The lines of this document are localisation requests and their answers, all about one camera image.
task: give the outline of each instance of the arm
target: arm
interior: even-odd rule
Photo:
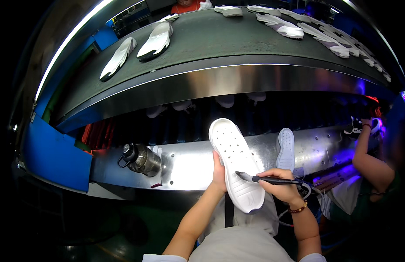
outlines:
[[[371,124],[371,121],[368,119],[361,119],[361,121],[363,124]],[[362,131],[357,139],[352,164],[362,176],[373,185],[378,193],[381,193],[386,191],[387,187],[393,181],[395,173],[385,162],[367,154],[370,133],[371,128],[367,125],[363,125]]]
[[[182,218],[178,230],[163,252],[163,255],[177,255],[188,260],[195,241],[208,225],[211,214],[227,191],[224,180],[224,166],[220,164],[219,156],[215,151],[213,151],[213,157],[214,174],[211,184],[198,202]]]
[[[258,176],[276,176],[284,179],[294,179],[290,170],[273,168],[258,174]],[[259,184],[267,191],[275,195],[279,200],[289,203],[291,210],[299,209],[304,205],[304,201],[294,184],[291,185],[271,185],[268,182],[259,181]],[[308,254],[322,254],[320,245],[319,226],[316,218],[308,207],[299,213],[292,214],[294,224],[294,234],[298,241],[299,261]]]

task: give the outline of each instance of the fluorescent light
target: fluorescent light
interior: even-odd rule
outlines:
[[[41,89],[43,88],[45,79],[47,78],[48,74],[51,71],[51,68],[53,67],[55,61],[57,61],[58,56],[61,54],[63,49],[67,46],[67,44],[70,42],[70,40],[74,37],[74,35],[79,32],[79,30],[96,14],[98,13],[102,8],[107,6],[109,3],[111,3],[113,0],[103,0],[100,2],[92,11],[90,11],[83,19],[82,21],[77,24],[74,29],[70,32],[70,34],[64,39],[63,43],[60,45],[60,47],[57,49],[57,52],[54,54],[53,59],[50,61],[47,70],[45,71],[43,78],[41,79],[41,82],[39,83],[37,94],[35,95],[34,99],[34,104],[37,102],[37,99],[39,97],[39,93],[41,92]]]
[[[146,0],[141,0],[140,2],[135,3],[135,4],[133,4],[132,6],[130,6],[130,7],[128,7],[128,8],[125,8],[124,10],[122,10],[122,11],[119,12],[119,13],[117,13],[115,16],[113,16],[111,19],[109,19],[109,20],[106,21],[106,22],[108,23],[108,22],[111,21],[114,17],[118,16],[120,13],[122,13],[122,12],[124,12],[125,10],[130,9],[130,8],[132,8],[133,6],[138,5],[139,3],[144,2],[144,1],[146,1]]]

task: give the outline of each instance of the white work glove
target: white work glove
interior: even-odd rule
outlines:
[[[198,10],[209,8],[212,8],[212,3],[210,2],[210,0],[206,0],[205,2],[200,2],[200,7],[198,8]]]

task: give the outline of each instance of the beaded bracelet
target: beaded bracelet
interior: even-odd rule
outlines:
[[[300,213],[300,212],[303,211],[306,207],[307,207],[307,200],[304,201],[304,205],[303,205],[302,207],[300,207],[299,209],[291,210],[290,208],[288,208],[288,212],[291,213],[291,214]]]

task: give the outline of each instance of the conveyor belt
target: conveyor belt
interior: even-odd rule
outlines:
[[[282,18],[296,24],[289,16]],[[213,9],[184,13],[172,23],[174,34],[171,44],[165,53],[149,62],[139,62],[136,55],[152,31],[147,26],[133,32],[137,47],[131,53],[123,67],[107,82],[99,81],[99,76],[110,60],[122,39],[105,49],[102,53],[73,79],[72,85],[64,92],[67,98],[58,109],[56,118],[73,110],[82,102],[95,95],[136,76],[172,65],[203,60],[212,57],[233,55],[287,55],[322,60],[345,66],[361,72],[375,82],[387,86],[381,73],[369,67],[361,58],[351,56],[343,59],[334,55],[324,45],[304,34],[304,39],[294,40],[279,35],[273,29],[259,23],[256,15],[243,8],[243,17],[225,18]]]

